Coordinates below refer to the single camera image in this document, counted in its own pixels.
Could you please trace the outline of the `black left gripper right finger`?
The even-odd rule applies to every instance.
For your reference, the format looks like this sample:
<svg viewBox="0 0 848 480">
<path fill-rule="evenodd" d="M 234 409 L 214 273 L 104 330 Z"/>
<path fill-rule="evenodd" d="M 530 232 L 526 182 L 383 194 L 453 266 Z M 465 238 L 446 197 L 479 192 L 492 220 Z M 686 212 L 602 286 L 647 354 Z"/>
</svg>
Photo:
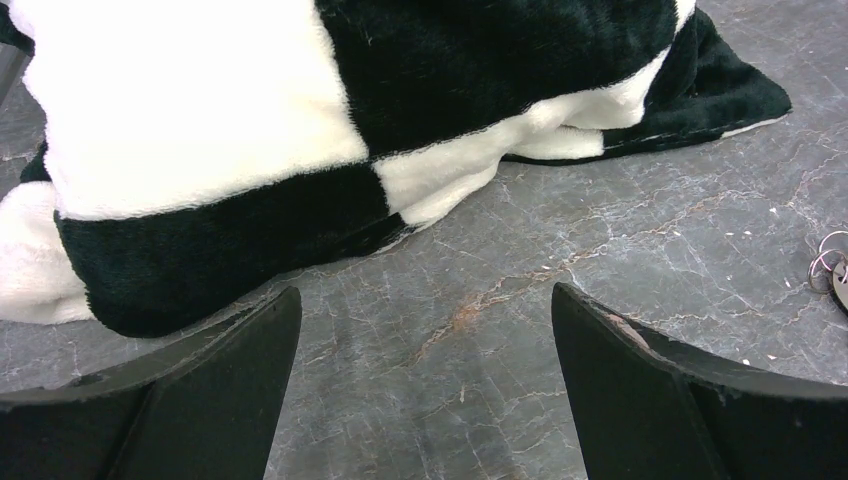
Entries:
<svg viewBox="0 0 848 480">
<path fill-rule="evenodd" d="M 565 283 L 552 328 L 591 479 L 843 479 L 847 390 L 722 358 Z"/>
</svg>

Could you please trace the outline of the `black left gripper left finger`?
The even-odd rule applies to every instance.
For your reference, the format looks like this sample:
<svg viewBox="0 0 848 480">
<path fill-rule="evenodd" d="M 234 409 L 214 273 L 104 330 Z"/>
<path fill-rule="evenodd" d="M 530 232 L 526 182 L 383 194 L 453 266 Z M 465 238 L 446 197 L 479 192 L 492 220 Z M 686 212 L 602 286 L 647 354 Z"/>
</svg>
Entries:
<svg viewBox="0 0 848 480">
<path fill-rule="evenodd" d="M 63 386 L 1 397 L 5 479 L 260 479 L 294 363 L 301 296 Z"/>
</svg>

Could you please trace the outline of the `silver keyring with red tool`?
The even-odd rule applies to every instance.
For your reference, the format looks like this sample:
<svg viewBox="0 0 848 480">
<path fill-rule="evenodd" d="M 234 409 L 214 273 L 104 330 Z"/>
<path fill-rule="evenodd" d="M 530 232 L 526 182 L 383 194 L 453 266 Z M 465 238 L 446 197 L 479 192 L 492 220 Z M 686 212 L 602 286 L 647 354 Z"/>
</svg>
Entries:
<svg viewBox="0 0 848 480">
<path fill-rule="evenodd" d="M 828 294 L 839 310 L 847 315 L 847 244 L 829 248 L 837 237 L 847 238 L 846 230 L 835 230 L 820 241 L 807 269 L 807 285 L 817 294 Z"/>
</svg>

